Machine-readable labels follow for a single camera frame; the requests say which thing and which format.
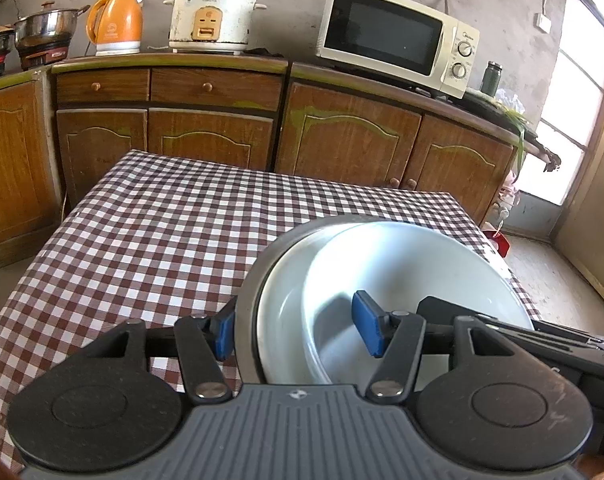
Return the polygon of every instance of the cabinet door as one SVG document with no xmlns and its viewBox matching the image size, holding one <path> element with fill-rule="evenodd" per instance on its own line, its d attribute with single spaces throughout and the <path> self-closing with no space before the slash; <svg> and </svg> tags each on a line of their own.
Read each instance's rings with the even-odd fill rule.
<svg viewBox="0 0 604 480">
<path fill-rule="evenodd" d="M 268 167 L 272 119 L 151 108 L 148 124 L 148 148 L 152 153 L 211 160 L 250 170 Z"/>
<path fill-rule="evenodd" d="M 71 206 L 129 150 L 146 150 L 146 110 L 59 110 L 58 136 Z"/>
<path fill-rule="evenodd" d="M 275 171 L 362 186 L 402 179 L 420 115 L 293 83 Z"/>
<path fill-rule="evenodd" d="M 446 191 L 480 223 L 498 191 L 514 147 L 457 124 L 425 116 L 402 188 Z"/>
<path fill-rule="evenodd" d="M 56 221 L 36 84 L 0 90 L 0 242 Z"/>
</svg>

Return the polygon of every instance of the table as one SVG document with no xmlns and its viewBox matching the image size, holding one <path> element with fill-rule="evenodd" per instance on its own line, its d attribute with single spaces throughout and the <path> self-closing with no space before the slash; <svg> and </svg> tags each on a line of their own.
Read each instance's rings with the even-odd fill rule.
<svg viewBox="0 0 604 480">
<path fill-rule="evenodd" d="M 0 458 L 22 465 L 4 420 L 12 397 L 100 332 L 129 317 L 172 325 L 215 313 L 260 251 L 313 218 L 366 214 L 459 240 L 504 273 L 531 317 L 527 293 L 447 193 L 348 186 L 132 151 L 86 195 L 45 244 L 0 312 Z M 176 388 L 177 360 L 154 374 Z M 229 386 L 240 377 L 223 364 Z"/>
</svg>

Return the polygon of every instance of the tile floor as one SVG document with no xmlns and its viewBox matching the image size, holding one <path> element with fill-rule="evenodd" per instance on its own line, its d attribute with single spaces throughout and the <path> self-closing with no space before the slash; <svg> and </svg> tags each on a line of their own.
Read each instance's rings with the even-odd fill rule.
<svg viewBox="0 0 604 480">
<path fill-rule="evenodd" d="M 508 236 L 506 257 L 543 319 L 604 335 L 604 300 L 566 260 L 547 244 Z M 0 269 L 0 309 L 32 258 Z"/>
</svg>

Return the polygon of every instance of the kettle handle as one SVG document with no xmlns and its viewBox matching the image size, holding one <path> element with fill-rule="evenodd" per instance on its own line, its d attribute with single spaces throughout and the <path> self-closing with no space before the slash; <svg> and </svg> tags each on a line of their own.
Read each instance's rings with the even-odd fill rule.
<svg viewBox="0 0 604 480">
<path fill-rule="evenodd" d="M 93 4 L 91 10 L 89 11 L 89 15 L 86 18 L 86 35 L 89 37 L 89 40 L 92 43 L 96 43 L 96 35 L 95 29 L 97 28 L 96 19 L 98 16 L 98 11 L 106 5 L 109 0 L 98 0 Z"/>
</svg>

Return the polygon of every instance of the microwave door window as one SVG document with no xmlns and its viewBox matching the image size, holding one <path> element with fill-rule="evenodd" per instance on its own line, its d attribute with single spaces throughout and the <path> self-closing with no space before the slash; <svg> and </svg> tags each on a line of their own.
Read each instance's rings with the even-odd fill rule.
<svg viewBox="0 0 604 480">
<path fill-rule="evenodd" d="M 442 26 L 384 0 L 335 0 L 325 46 L 430 75 Z"/>
</svg>

